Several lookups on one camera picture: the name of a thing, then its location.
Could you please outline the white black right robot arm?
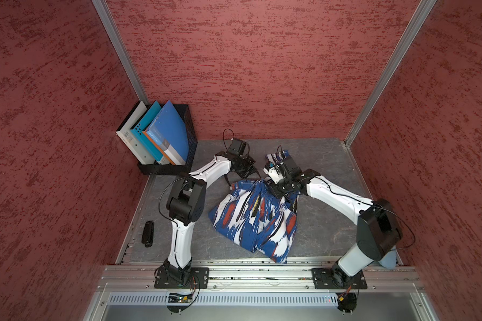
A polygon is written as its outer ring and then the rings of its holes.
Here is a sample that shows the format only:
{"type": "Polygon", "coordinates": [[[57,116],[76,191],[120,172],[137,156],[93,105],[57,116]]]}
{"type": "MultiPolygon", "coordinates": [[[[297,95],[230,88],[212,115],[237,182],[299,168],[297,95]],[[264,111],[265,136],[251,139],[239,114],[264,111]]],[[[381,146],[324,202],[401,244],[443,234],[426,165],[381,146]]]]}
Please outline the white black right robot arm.
{"type": "Polygon", "coordinates": [[[312,170],[292,175],[273,167],[265,173],[265,182],[277,197],[299,192],[322,201],[356,225],[356,242],[331,269],[332,281],[339,288],[348,287],[364,268],[383,260],[402,239],[397,217],[384,199],[356,195],[312,170]]]}

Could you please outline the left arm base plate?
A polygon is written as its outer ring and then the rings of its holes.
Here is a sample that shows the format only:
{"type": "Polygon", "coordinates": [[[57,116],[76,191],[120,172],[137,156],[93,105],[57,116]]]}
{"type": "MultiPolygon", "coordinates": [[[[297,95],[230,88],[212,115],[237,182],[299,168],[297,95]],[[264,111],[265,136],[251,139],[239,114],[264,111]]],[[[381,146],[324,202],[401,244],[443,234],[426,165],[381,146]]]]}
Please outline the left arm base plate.
{"type": "Polygon", "coordinates": [[[174,269],[173,266],[160,266],[155,270],[155,289],[202,290],[208,287],[210,269],[191,267],[187,270],[174,269]]]}

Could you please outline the black leather belt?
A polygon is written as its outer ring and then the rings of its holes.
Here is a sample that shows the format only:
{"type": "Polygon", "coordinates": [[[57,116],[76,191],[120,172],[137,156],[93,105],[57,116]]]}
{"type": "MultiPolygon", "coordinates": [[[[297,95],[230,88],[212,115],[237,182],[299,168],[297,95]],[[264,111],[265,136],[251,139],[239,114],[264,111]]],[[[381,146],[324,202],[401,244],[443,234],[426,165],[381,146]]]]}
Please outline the black leather belt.
{"type": "Polygon", "coordinates": [[[266,187],[267,180],[242,179],[230,185],[230,192],[210,211],[212,222],[220,220],[227,225],[232,222],[249,220],[269,222],[286,213],[295,214],[299,192],[276,197],[266,187]]]}

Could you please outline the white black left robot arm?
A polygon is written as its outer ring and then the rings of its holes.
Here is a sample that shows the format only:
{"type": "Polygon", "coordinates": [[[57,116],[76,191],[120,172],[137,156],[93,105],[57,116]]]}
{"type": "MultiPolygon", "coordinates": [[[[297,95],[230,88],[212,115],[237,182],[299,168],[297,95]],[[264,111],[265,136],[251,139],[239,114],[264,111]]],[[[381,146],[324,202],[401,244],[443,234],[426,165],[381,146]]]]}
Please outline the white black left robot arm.
{"type": "Polygon", "coordinates": [[[206,202],[207,188],[221,177],[236,173],[245,179],[256,173],[255,160],[230,152],[220,152],[196,171],[178,175],[170,185],[166,208],[172,223],[170,254],[163,262],[163,271],[179,286],[191,278],[191,240],[195,222],[201,217],[206,202]]]}

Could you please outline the blue white patterned trousers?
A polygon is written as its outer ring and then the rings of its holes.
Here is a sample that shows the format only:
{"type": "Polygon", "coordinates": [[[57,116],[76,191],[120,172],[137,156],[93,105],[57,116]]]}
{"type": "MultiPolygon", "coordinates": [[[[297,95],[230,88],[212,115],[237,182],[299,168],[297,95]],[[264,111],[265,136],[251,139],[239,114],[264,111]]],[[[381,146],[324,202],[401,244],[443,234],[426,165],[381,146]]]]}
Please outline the blue white patterned trousers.
{"type": "Polygon", "coordinates": [[[300,192],[274,196],[270,178],[249,178],[257,172],[252,159],[234,170],[240,180],[229,184],[229,194],[208,213],[213,228],[245,250],[259,251],[276,263],[287,263],[297,230],[300,192]]]}

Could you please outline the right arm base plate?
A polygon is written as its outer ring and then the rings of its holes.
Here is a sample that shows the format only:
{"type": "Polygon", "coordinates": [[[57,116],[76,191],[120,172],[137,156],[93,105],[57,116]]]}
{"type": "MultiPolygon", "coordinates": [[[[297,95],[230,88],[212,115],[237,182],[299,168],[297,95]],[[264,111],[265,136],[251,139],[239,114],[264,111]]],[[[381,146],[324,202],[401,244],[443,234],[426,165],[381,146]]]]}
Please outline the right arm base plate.
{"type": "Polygon", "coordinates": [[[368,289],[362,270],[354,276],[348,276],[340,268],[313,268],[311,274],[316,290],[368,289]]]}

